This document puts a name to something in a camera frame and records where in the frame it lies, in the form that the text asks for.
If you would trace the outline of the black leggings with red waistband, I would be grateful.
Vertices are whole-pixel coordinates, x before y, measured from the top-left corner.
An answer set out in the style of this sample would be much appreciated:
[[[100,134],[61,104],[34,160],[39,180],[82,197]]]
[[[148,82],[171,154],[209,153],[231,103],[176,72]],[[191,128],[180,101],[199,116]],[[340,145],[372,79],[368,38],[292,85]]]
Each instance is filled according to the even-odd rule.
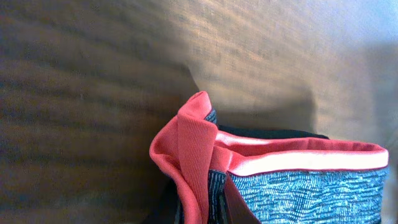
[[[146,223],[380,223],[389,153],[296,130],[219,126],[204,91],[156,135],[171,179]]]

